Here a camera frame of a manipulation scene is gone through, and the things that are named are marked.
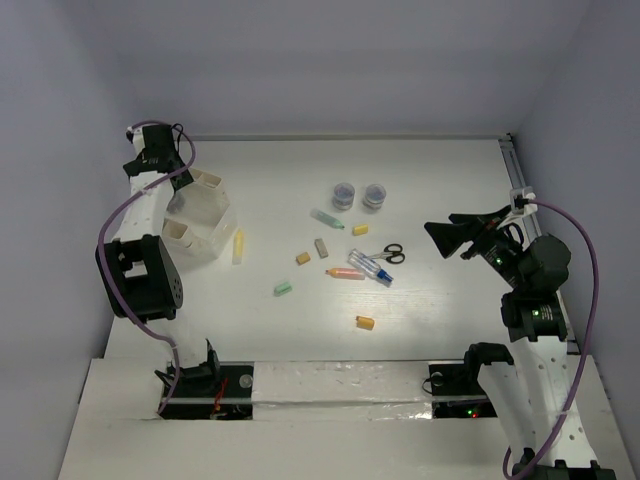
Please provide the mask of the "clear jar purple contents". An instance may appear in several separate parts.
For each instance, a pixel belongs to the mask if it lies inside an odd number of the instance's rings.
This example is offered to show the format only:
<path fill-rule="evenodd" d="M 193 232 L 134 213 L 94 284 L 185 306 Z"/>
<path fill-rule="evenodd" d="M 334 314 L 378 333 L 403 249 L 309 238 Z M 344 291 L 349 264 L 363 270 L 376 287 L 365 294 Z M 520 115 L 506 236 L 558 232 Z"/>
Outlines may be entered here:
<path fill-rule="evenodd" d="M 167 211 L 169 213 L 175 214 L 176 212 L 180 212 L 184 209 L 186 204 L 186 198 L 181 191 L 176 192 L 170 202 L 167 205 Z"/>

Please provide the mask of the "grey worn eraser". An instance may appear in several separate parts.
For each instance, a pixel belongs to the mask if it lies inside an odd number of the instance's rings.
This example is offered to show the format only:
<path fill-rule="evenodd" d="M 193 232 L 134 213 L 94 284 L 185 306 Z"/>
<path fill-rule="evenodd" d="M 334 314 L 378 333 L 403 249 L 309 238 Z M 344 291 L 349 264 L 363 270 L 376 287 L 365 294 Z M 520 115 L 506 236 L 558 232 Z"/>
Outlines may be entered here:
<path fill-rule="evenodd" d="M 321 259 L 328 257 L 328 250 L 322 238 L 315 239 L 314 245 Z"/>

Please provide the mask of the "yellow eraser block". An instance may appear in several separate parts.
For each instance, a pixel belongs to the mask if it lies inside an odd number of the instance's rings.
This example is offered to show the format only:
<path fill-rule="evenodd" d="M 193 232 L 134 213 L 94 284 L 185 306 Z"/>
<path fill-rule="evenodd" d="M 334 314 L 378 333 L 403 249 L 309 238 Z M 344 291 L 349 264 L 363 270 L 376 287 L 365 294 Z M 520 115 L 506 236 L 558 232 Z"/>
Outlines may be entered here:
<path fill-rule="evenodd" d="M 303 265 L 303 264 L 309 262 L 311 260 L 311 257 L 310 257 L 308 252 L 303 252 L 303 253 L 297 255 L 295 260 L 296 260 L 296 263 L 298 265 Z"/>

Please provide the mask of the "cream divided box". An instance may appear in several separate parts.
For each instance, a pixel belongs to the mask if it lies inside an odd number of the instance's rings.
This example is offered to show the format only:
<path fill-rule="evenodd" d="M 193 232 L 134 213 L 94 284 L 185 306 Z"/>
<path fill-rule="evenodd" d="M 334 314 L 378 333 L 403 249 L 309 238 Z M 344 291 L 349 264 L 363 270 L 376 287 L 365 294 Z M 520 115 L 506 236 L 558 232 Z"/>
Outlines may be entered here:
<path fill-rule="evenodd" d="M 192 177 L 192 182 L 189 183 L 185 190 L 207 189 L 209 191 L 218 191 L 223 188 L 223 180 L 206 171 L 202 171 L 196 168 L 190 168 L 189 173 Z"/>
<path fill-rule="evenodd" d="M 162 237 L 167 245 L 180 249 L 190 249 L 197 243 L 197 237 L 188 225 L 171 219 L 164 220 Z"/>

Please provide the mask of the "clear jar blue beads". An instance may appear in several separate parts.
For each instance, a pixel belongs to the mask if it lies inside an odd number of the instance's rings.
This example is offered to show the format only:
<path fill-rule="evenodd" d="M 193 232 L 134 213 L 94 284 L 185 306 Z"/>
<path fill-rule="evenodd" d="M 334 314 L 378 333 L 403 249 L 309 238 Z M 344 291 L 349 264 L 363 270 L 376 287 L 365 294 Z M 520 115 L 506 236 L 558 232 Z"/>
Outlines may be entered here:
<path fill-rule="evenodd" d="M 334 187 L 332 203 L 339 210 L 348 210 L 352 207 L 355 198 L 355 188 L 348 182 L 341 182 Z"/>

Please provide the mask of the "yellow marker cap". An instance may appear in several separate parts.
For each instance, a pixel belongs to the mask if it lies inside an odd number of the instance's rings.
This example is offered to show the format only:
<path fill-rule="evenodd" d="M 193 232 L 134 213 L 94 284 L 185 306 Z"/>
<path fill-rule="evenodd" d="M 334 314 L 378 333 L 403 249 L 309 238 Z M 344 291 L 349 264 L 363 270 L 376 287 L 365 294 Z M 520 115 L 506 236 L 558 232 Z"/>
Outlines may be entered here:
<path fill-rule="evenodd" d="M 356 225 L 352 228 L 352 234 L 354 236 L 365 235 L 369 232 L 369 226 L 367 224 Z"/>

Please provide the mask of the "green marker cap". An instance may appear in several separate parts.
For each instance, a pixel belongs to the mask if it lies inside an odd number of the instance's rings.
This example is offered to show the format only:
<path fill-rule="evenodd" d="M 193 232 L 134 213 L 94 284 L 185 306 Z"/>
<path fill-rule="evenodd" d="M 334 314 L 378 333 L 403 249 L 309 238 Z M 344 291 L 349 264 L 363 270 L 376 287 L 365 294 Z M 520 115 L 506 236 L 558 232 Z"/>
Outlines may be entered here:
<path fill-rule="evenodd" d="M 276 297 L 279 297 L 286 293 L 289 293 L 291 290 L 292 290 L 292 285 L 290 282 L 282 282 L 274 287 L 273 294 Z"/>

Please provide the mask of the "cream divided box rear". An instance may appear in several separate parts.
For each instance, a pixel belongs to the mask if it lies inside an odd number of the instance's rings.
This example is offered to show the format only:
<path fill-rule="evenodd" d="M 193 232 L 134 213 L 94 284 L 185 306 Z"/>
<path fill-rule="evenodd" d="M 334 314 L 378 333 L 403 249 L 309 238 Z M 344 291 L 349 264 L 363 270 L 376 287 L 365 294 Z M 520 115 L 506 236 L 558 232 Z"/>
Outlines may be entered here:
<path fill-rule="evenodd" d="M 190 168 L 189 173 L 192 177 L 192 182 L 189 183 L 185 190 L 207 189 L 209 191 L 218 191 L 223 188 L 223 180 L 206 171 L 202 171 L 196 168 Z"/>

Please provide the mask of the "yellow highlighter marker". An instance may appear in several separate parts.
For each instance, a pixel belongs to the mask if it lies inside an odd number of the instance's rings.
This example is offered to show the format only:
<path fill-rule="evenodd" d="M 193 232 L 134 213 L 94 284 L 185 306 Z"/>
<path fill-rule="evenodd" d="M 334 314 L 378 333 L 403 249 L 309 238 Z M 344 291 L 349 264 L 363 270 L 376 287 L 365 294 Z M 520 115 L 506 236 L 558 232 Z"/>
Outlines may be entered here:
<path fill-rule="evenodd" d="M 245 247 L 245 234 L 244 231 L 239 228 L 233 239 L 233 252 L 232 252 L 232 264 L 240 265 L 244 258 Z"/>

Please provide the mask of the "clear organizer bin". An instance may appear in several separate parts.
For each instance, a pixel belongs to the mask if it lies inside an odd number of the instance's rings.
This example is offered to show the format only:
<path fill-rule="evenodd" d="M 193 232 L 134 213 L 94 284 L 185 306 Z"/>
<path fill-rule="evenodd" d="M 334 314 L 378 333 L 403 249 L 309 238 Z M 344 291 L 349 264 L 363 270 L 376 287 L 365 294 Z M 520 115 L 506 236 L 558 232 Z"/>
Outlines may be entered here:
<path fill-rule="evenodd" d="M 190 249 L 167 245 L 175 253 L 199 257 L 207 261 L 217 260 L 232 240 L 238 228 L 237 215 L 227 193 L 225 183 L 218 191 L 207 189 L 179 190 L 186 198 L 182 211 L 175 214 L 165 212 L 165 219 L 188 225 L 197 237 Z"/>

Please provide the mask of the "black handled scissors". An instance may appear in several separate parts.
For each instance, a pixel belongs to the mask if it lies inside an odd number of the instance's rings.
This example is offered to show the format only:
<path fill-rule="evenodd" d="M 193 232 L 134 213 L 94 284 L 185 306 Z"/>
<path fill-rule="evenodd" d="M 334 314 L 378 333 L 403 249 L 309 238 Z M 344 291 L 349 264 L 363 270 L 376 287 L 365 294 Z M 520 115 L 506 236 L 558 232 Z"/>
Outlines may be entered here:
<path fill-rule="evenodd" d="M 392 265 L 402 264 L 405 259 L 404 248 L 399 243 L 392 243 L 384 247 L 384 249 L 376 254 L 369 255 L 372 260 L 386 261 Z"/>

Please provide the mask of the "orange highlighter marker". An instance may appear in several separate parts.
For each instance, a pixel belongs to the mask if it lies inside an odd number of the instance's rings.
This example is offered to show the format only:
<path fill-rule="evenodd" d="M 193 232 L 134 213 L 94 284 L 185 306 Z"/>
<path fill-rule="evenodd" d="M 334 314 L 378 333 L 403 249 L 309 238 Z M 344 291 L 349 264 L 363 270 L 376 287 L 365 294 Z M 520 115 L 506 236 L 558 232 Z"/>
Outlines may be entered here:
<path fill-rule="evenodd" d="M 331 268 L 325 271 L 327 275 L 335 279 L 364 280 L 365 274 L 353 268 Z"/>

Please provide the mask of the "orange marker cap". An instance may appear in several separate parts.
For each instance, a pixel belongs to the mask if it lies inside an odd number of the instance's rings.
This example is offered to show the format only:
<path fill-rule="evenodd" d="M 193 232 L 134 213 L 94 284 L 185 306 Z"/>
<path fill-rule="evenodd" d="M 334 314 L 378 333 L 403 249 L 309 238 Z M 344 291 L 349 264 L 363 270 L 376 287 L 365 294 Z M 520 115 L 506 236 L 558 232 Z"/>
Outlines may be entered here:
<path fill-rule="evenodd" d="M 355 319 L 355 324 L 359 329 L 371 331 L 375 327 L 375 320 L 369 317 L 357 316 Z"/>

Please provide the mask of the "clear jar dark beads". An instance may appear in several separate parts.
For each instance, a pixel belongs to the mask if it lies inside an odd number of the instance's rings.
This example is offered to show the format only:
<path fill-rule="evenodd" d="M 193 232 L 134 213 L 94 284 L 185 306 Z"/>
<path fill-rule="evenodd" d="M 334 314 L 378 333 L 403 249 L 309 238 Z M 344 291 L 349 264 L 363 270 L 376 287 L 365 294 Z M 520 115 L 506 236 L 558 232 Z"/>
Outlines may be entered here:
<path fill-rule="evenodd" d="M 363 204 L 372 210 L 382 208 L 386 199 L 386 189 L 381 184 L 370 184 L 365 188 Z"/>

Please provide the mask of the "clear spray bottle blue cap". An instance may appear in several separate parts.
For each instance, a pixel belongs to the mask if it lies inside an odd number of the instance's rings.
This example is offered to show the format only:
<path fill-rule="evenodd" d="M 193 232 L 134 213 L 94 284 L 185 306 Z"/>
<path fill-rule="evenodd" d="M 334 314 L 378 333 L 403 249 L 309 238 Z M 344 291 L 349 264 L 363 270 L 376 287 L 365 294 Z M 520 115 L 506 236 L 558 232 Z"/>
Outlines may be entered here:
<path fill-rule="evenodd" d="M 364 273 L 367 277 L 376 280 L 383 285 L 390 286 L 393 282 L 393 277 L 386 270 L 384 270 L 374 259 L 371 259 L 357 249 L 352 249 L 349 252 L 348 263 Z"/>

